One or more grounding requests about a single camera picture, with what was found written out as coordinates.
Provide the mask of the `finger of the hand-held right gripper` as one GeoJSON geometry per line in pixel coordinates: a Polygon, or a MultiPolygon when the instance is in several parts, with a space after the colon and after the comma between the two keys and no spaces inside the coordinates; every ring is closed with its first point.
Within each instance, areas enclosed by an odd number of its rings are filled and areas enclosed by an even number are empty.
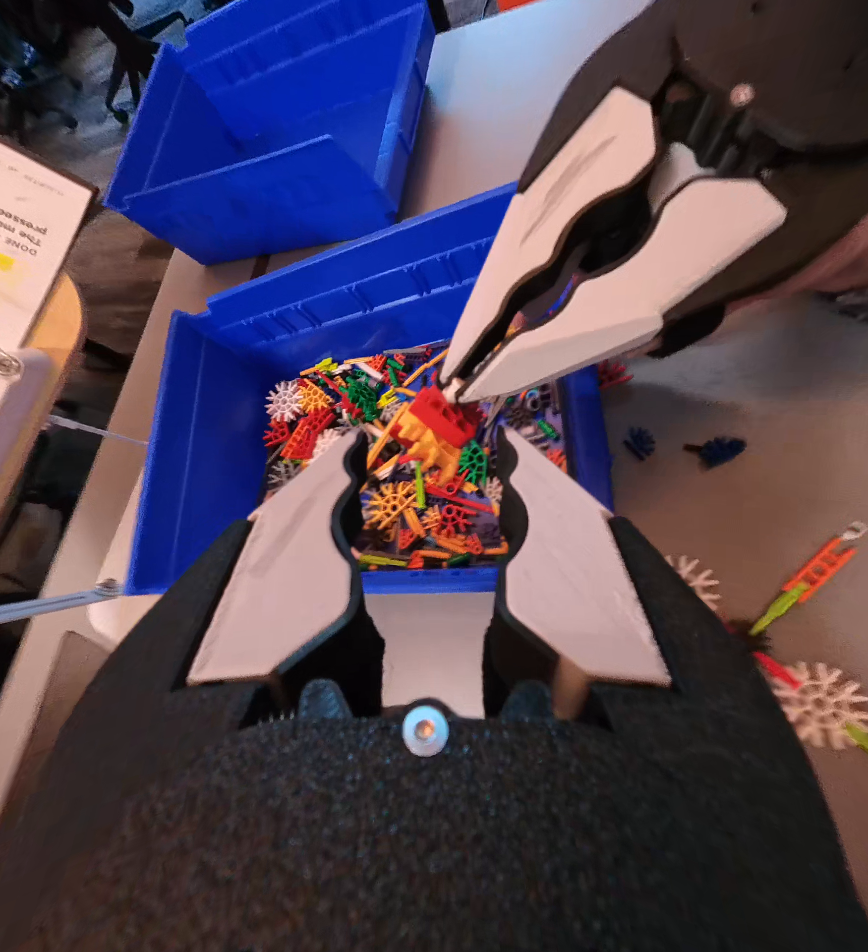
{"type": "MultiPolygon", "coordinates": [[[[592,282],[594,302],[580,308],[593,317],[654,317],[706,284],[783,224],[784,206],[753,179],[699,176],[660,209],[641,246],[592,282]]],[[[460,402],[506,396],[524,387],[464,387],[460,402]]]]}
{"type": "Polygon", "coordinates": [[[440,367],[441,387],[529,387],[638,345],[657,330],[654,317],[583,315],[593,283],[573,288],[549,322],[505,340],[523,308],[517,292],[551,271],[583,215],[623,194],[654,164],[655,122],[648,100],[611,89],[525,190],[510,201],[440,367]]]}

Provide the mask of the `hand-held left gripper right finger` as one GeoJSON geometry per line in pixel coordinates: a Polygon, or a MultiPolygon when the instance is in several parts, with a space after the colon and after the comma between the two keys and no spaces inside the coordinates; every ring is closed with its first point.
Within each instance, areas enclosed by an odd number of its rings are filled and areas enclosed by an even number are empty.
{"type": "Polygon", "coordinates": [[[496,476],[507,551],[484,639],[487,713],[522,684],[559,718],[577,718],[596,684],[670,688],[612,511],[512,428],[499,430],[496,476]]]}

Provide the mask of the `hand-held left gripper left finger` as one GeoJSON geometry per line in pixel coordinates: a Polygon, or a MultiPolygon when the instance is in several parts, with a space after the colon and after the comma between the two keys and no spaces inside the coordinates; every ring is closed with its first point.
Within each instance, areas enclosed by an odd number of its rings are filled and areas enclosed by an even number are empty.
{"type": "Polygon", "coordinates": [[[253,514],[188,686],[264,683],[287,710],[324,680],[353,715],[380,714],[383,639],[353,552],[367,455],[349,431],[253,514]]]}

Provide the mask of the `pile of colourful toy pieces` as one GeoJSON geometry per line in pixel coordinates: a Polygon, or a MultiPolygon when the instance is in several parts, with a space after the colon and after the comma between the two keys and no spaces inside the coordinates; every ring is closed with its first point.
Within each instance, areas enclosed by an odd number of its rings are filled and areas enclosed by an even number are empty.
{"type": "Polygon", "coordinates": [[[363,527],[353,549],[369,573],[480,568],[503,562],[503,487],[496,438],[509,426],[561,471],[567,470],[561,387],[543,384],[463,410],[449,443],[427,425],[446,345],[431,342],[359,358],[326,357],[274,384],[268,419],[267,500],[344,435],[366,436],[363,527]]]}

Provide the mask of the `blue plastic bin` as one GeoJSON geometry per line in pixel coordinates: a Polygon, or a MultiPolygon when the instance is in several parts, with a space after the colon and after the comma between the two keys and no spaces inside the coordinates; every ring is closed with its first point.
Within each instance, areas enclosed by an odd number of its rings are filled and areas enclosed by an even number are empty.
{"type": "Polygon", "coordinates": [[[262,495],[263,397],[328,356],[452,337],[506,184],[222,292],[170,322],[124,590],[164,593],[262,495]]]}
{"type": "Polygon", "coordinates": [[[436,37],[426,2],[232,2],[156,57],[106,207],[203,266],[398,217],[436,37]]]}

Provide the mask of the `red yellow toy connector assembly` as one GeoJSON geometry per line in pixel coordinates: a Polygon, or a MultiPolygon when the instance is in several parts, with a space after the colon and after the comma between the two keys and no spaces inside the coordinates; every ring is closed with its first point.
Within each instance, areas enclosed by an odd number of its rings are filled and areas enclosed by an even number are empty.
{"type": "Polygon", "coordinates": [[[445,488],[461,474],[463,451],[475,442],[481,419],[476,405],[451,403],[436,386],[422,388],[400,405],[368,449],[365,480],[376,478],[381,451],[395,441],[426,478],[436,470],[433,479],[445,488]]]}

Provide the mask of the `flat star toy rod model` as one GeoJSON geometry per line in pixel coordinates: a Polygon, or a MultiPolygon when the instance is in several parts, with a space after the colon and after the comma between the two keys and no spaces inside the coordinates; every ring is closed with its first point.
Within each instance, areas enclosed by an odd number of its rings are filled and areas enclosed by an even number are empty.
{"type": "Polygon", "coordinates": [[[868,697],[862,686],[822,661],[776,660],[771,647],[770,628],[811,600],[855,557],[859,540],[842,542],[839,534],[785,581],[760,616],[726,627],[748,649],[802,744],[834,751],[853,747],[868,756],[868,697]]]}

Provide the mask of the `instruction sheet on stand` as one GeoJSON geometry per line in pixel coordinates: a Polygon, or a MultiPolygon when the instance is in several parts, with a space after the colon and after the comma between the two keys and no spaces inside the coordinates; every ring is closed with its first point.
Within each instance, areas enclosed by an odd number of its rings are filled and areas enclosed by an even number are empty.
{"type": "Polygon", "coordinates": [[[69,277],[61,276],[58,278],[54,289],[49,293],[41,313],[36,317],[30,329],[23,333],[23,337],[20,341],[18,343],[8,343],[0,339],[0,347],[6,351],[28,348],[45,351],[52,356],[58,366],[58,379],[47,400],[47,409],[41,416],[41,420],[36,429],[34,442],[30,447],[30,452],[24,463],[21,475],[8,498],[7,507],[0,521],[9,510],[12,494],[22,477],[28,457],[39,434],[47,424],[58,428],[84,432],[100,437],[103,440],[121,441],[142,447],[146,446],[145,442],[119,435],[104,428],[94,427],[70,418],[65,418],[52,410],[58,400],[60,388],[69,372],[69,368],[75,356],[83,348],[84,326],[83,306],[79,292],[69,277]]]}

